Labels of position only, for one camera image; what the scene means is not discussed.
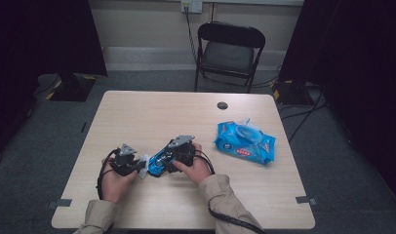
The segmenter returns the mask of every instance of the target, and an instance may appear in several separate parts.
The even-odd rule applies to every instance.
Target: beige sleeve
[[[244,208],[243,204],[235,196],[229,185],[229,177],[227,175],[208,176],[199,184],[198,189],[214,212],[238,218],[261,228],[253,215]],[[254,233],[247,228],[219,219],[216,219],[216,232],[217,234]]]
[[[86,209],[85,223],[74,234],[97,234],[105,232],[113,223],[118,205],[103,200],[92,200]]]

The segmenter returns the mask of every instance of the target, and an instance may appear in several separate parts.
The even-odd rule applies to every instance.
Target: plastic bag
[[[249,120],[240,125],[233,121],[219,123],[214,141],[219,151],[262,165],[274,161],[274,142],[275,137],[264,134]]]

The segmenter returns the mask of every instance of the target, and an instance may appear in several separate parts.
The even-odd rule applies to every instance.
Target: person's left hand
[[[110,166],[110,163],[114,160],[114,158],[109,158],[109,162],[106,163],[106,167],[103,170],[103,173],[109,170],[112,171],[103,176],[103,180],[101,181],[101,192],[103,197],[102,200],[118,204],[121,202],[131,182],[137,178],[138,172],[134,170],[129,175],[121,176],[113,171]]]

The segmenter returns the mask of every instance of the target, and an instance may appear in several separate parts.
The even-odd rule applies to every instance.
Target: white wall
[[[104,47],[190,51],[188,27],[185,15],[180,12],[180,2],[92,0],[90,4]],[[212,3],[203,3],[203,13],[190,14],[189,20],[193,38],[199,25],[210,21],[212,16],[214,20],[253,26],[266,37],[265,52],[284,57],[300,9],[301,6],[226,3],[216,3],[213,8]]]

